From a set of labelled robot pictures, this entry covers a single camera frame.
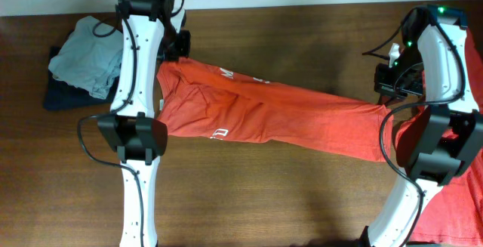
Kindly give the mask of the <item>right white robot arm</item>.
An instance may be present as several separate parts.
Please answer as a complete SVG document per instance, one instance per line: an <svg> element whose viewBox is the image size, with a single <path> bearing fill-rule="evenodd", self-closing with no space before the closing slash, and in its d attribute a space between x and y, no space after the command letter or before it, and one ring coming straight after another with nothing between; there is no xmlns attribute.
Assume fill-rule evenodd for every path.
<svg viewBox="0 0 483 247"><path fill-rule="evenodd" d="M482 148L482 114L466 68L467 18L441 5L409 10L395 31L394 44L374 74L374 90L384 106L402 102L381 122L383 158L398 175L376 220L356 246L408 246L425 207L453 178L465 173ZM420 102L405 103L408 95ZM384 146L386 123L404 109L422 113L398 140L396 162Z"/></svg>

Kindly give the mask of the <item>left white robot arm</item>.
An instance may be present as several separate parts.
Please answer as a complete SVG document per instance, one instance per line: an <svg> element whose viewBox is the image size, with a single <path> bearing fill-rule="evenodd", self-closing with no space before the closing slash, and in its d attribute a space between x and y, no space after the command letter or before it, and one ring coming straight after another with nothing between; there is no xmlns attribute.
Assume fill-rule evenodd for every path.
<svg viewBox="0 0 483 247"><path fill-rule="evenodd" d="M156 246L155 179L168 130L157 120L155 76L164 62L188 57L186 12L175 0L118 0L123 49L118 87L97 127L117 154L124 184L122 246Z"/></svg>

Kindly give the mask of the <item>orange printed t-shirt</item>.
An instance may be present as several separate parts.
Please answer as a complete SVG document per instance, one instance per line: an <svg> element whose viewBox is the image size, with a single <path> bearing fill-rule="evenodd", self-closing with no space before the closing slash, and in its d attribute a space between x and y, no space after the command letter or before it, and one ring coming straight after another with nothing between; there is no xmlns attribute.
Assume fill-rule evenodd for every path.
<svg viewBox="0 0 483 247"><path fill-rule="evenodd" d="M384 160L392 123L383 105L269 82L189 58L164 62L158 120L177 137L265 143L281 141L372 162Z"/></svg>

